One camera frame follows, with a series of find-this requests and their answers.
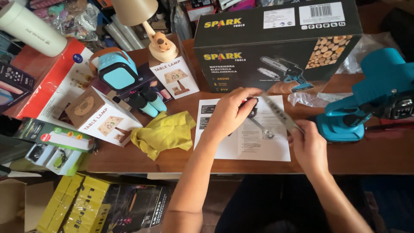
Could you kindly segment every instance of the barcode label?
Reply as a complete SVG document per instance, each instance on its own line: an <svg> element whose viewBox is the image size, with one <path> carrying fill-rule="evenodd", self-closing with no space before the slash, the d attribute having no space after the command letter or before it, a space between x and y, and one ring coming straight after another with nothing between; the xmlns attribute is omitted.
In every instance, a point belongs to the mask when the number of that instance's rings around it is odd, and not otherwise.
<svg viewBox="0 0 414 233"><path fill-rule="evenodd" d="M310 7L311 18L332 16L331 5L326 6L311 6Z"/></svg>
<svg viewBox="0 0 414 233"><path fill-rule="evenodd" d="M345 16L341 2L299 7L301 25L344 22Z"/></svg>

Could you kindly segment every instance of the table lamp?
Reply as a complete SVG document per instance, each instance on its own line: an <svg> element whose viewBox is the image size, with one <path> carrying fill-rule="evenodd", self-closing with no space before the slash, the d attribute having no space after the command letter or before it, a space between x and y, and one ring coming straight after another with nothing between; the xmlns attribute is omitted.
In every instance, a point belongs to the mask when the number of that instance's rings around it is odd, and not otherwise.
<svg viewBox="0 0 414 233"><path fill-rule="evenodd" d="M169 73L164 74L165 81L167 84L173 83L177 81L178 85L180 86L180 89L178 87L173 87L174 95L180 95L186 92L189 92L190 89L185 88L181 83L180 79L183 79L185 77L188 77L186 73L184 73L181 69L177 69L174 71L171 71Z"/></svg>
<svg viewBox="0 0 414 233"><path fill-rule="evenodd" d="M112 0L118 19L125 26L142 24L151 43L148 48L151 54L161 62L169 62L178 55L176 45L167 39L163 32L155 32L147 20L158 9L157 0Z"/></svg>

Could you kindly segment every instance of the chainsaw box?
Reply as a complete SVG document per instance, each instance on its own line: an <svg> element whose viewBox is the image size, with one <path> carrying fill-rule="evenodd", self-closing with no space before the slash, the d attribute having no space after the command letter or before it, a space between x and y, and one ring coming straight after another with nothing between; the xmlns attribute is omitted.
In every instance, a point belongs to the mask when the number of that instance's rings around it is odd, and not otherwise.
<svg viewBox="0 0 414 233"><path fill-rule="evenodd" d="M194 52L212 92L320 92L361 35L354 1L301 1L203 15Z"/></svg>

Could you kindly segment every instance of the white paper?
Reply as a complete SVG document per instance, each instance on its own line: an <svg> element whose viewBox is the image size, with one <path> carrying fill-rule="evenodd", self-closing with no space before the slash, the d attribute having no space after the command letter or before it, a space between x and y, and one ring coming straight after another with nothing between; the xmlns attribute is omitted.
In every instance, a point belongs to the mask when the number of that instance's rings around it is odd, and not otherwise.
<svg viewBox="0 0 414 233"><path fill-rule="evenodd" d="M301 25L345 21L341 2L299 7Z"/></svg>
<svg viewBox="0 0 414 233"><path fill-rule="evenodd" d="M295 8L263 12L263 29L295 26Z"/></svg>
<svg viewBox="0 0 414 233"><path fill-rule="evenodd" d="M258 113L255 116L255 120L273 132L274 138L265 139L262 130L251 120L246 119L230 136L221 141L217 147L215 159L290 161L286 127L271 112L263 99L261 97L258 98ZM270 98L283 109L281 95L270 96ZM200 100L194 148L197 146L201 133L204 131L218 100Z"/></svg>

